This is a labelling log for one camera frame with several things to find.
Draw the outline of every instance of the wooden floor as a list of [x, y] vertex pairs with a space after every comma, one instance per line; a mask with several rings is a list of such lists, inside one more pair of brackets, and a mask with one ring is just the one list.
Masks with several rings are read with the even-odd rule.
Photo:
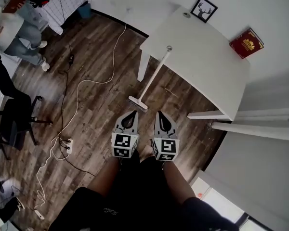
[[[39, 211], [45, 220], [39, 220], [32, 211], [36, 204], [41, 204], [36, 193], [40, 190], [36, 173], [50, 154], [51, 139], [61, 129], [60, 106], [66, 77], [59, 72], [68, 68], [67, 43], [70, 43], [75, 54], [75, 63], [68, 72], [64, 124], [75, 113], [78, 83], [84, 79], [104, 82], [112, 76], [112, 50], [123, 29], [124, 26], [100, 15], [89, 20], [74, 21], [62, 36], [47, 28], [43, 37], [48, 40], [48, 46], [42, 53], [52, 67], [50, 72], [44, 73], [40, 67], [34, 68], [27, 63], [18, 67], [13, 77], [16, 87], [29, 94], [32, 99], [36, 95], [44, 98], [37, 104], [34, 115], [39, 119], [49, 118], [54, 122], [53, 127], [33, 125], [40, 145], [34, 146], [27, 134], [22, 151], [7, 149], [11, 161], [0, 157], [0, 177], [15, 178], [20, 182], [23, 191], [21, 198], [26, 210], [13, 217], [21, 229], [47, 229], [75, 189], [87, 186], [93, 179], [91, 175], [74, 169], [66, 161], [57, 161], [51, 157], [39, 174], [47, 199]], [[73, 153], [69, 160], [92, 174], [97, 174], [105, 159], [111, 155], [110, 137], [116, 119], [134, 109], [127, 101], [128, 96], [140, 95], [158, 65], [156, 60], [151, 59], [144, 80], [137, 81], [141, 55], [139, 46], [144, 40], [143, 36], [127, 29], [116, 49], [113, 80], [104, 85], [85, 82], [79, 87], [78, 113], [62, 137], [72, 137], [74, 140]], [[141, 157], [151, 150], [147, 145], [153, 137], [155, 115], [158, 110], [162, 110], [178, 125], [181, 144], [175, 163], [186, 180], [191, 180], [206, 163], [222, 133], [209, 128], [210, 120], [189, 120], [186, 115], [189, 112], [214, 110], [214, 105], [165, 66], [144, 96], [143, 102], [149, 106], [149, 110], [146, 114], [139, 115], [138, 133], [141, 137], [137, 149]], [[57, 146], [54, 152], [61, 156]]]

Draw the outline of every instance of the framed picture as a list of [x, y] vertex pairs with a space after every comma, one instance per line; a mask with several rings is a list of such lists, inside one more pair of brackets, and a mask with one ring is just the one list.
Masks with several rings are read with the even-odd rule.
[[191, 14], [206, 23], [218, 8], [208, 0], [198, 0]]

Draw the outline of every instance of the shoe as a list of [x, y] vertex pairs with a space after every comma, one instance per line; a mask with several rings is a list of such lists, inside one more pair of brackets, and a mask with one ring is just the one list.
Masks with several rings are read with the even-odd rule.
[[17, 206], [17, 208], [18, 208], [18, 210], [20, 211], [20, 210], [24, 210], [25, 209], [25, 206], [23, 205], [23, 203], [17, 198], [17, 197], [15, 197], [16, 198], [16, 200], [17, 200], [17, 202], [18, 202], [18, 206]]
[[42, 69], [44, 70], [44, 72], [47, 72], [48, 69], [50, 69], [50, 65], [46, 62], [46, 58], [43, 57], [43, 63], [41, 64]]
[[41, 41], [40, 42], [40, 44], [39, 44], [39, 46], [38, 47], [36, 47], [36, 48], [44, 48], [44, 47], [46, 47], [47, 46], [47, 41]]

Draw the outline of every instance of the broom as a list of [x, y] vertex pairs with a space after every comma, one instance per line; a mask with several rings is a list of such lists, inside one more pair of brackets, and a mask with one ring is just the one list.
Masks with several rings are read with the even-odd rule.
[[141, 94], [139, 99], [136, 99], [132, 96], [129, 96], [129, 101], [131, 104], [133, 104], [134, 106], [136, 106], [137, 108], [139, 108], [140, 110], [142, 110], [143, 112], [147, 112], [148, 110], [148, 106], [146, 106], [143, 102], [141, 102], [141, 99], [144, 97], [146, 91], [149, 89], [149, 86], [151, 85], [151, 83], [153, 82], [155, 76], [158, 74], [159, 70], [162, 68], [162, 66], [164, 65], [166, 59], [169, 57], [170, 52], [172, 51], [172, 47], [171, 46], [167, 46], [167, 52], [166, 55], [163, 57], [163, 59], [160, 61], [157, 69], [155, 70], [154, 74], [152, 75], [152, 77], [149, 80], [149, 83], [146, 85], [143, 93]]

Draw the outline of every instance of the broom handle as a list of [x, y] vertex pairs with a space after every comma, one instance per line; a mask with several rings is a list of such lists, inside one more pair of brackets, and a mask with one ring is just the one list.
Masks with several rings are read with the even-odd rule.
[[158, 74], [158, 72], [160, 71], [160, 69], [162, 68], [162, 66], [164, 65], [166, 59], [169, 57], [170, 53], [171, 53], [172, 47], [168, 46], [167, 47], [167, 52], [166, 55], [163, 57], [163, 59], [160, 61], [157, 69], [154, 71], [154, 74], [152, 75], [152, 77], [150, 78], [148, 84], [146, 85], [143, 93], [141, 94], [140, 98], [138, 99], [139, 101], [141, 101], [141, 99], [144, 97], [146, 91], [149, 89], [151, 83], [153, 82], [154, 78], [156, 77], [156, 75]]

